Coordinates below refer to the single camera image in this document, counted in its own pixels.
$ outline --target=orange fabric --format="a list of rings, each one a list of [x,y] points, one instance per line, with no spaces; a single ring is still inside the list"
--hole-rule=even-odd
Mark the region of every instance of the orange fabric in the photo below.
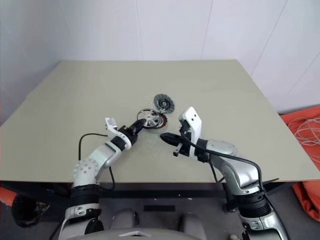
[[[282,120],[287,125],[292,120],[299,117],[304,117],[307,119],[319,118],[320,106],[307,108],[304,110],[292,112],[292,113],[281,116]],[[296,123],[296,121],[294,121],[294,123],[290,125],[290,130],[293,133],[295,133],[299,124],[301,124],[301,122]],[[302,145],[302,147],[308,154],[320,156],[320,145],[315,145],[315,146]],[[320,163],[314,162],[314,161],[313,163],[320,170]],[[320,181],[304,181],[304,182],[295,184],[292,188],[297,198],[299,199],[303,210],[311,218],[320,222]]]
[[[0,201],[12,207],[12,203],[16,197],[16,193],[4,187],[0,187]]]

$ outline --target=gray floor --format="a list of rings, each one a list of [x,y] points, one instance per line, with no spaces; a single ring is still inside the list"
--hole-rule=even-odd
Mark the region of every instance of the gray floor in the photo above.
[[[278,208],[291,240],[320,240],[320,222],[303,212],[291,188],[276,193],[271,199]],[[240,236],[243,231],[237,213],[223,212],[223,199],[102,199],[100,202],[101,220],[105,227],[108,227],[117,211],[132,208],[139,213],[141,227],[176,229],[179,215],[192,212],[202,220],[208,240],[227,240],[230,234]],[[175,205],[176,211],[144,212],[144,205]],[[54,222],[41,222],[32,228],[20,228],[15,225],[10,208],[2,205],[0,239],[48,239],[55,226]]]

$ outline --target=orange bag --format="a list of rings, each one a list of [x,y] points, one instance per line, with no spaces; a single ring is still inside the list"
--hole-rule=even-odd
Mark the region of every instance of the orange bag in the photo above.
[[[320,116],[320,106],[307,108],[304,110],[284,114],[281,116],[285,124],[289,124],[292,120],[304,117],[314,119]],[[295,133],[298,129],[298,124],[291,124],[290,130]],[[308,146],[303,145],[303,149],[307,154],[320,156],[320,145]],[[313,161],[316,167],[320,170],[320,163]],[[313,219],[320,222],[320,181],[304,181],[295,184],[293,190],[299,199],[303,210]]]

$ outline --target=gray gear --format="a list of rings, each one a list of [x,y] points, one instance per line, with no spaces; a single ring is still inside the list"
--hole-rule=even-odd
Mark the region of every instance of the gray gear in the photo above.
[[[172,99],[165,94],[157,94],[154,97],[153,103],[155,108],[162,114],[171,114],[175,110],[175,104]]]

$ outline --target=table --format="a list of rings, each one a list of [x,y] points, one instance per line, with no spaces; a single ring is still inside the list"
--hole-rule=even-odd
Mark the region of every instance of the table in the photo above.
[[[62,61],[32,91],[1,131],[2,181],[72,182],[78,141],[106,133],[105,118],[130,125],[154,108],[156,94],[175,103],[166,132],[178,133],[178,116],[193,106],[202,138],[234,144],[262,169],[264,181],[305,181],[320,174],[270,103],[236,60]],[[104,142],[88,136],[82,156]],[[113,165],[117,183],[211,183],[209,166],[173,156],[173,146],[143,130]],[[100,180],[110,182],[109,171]]]

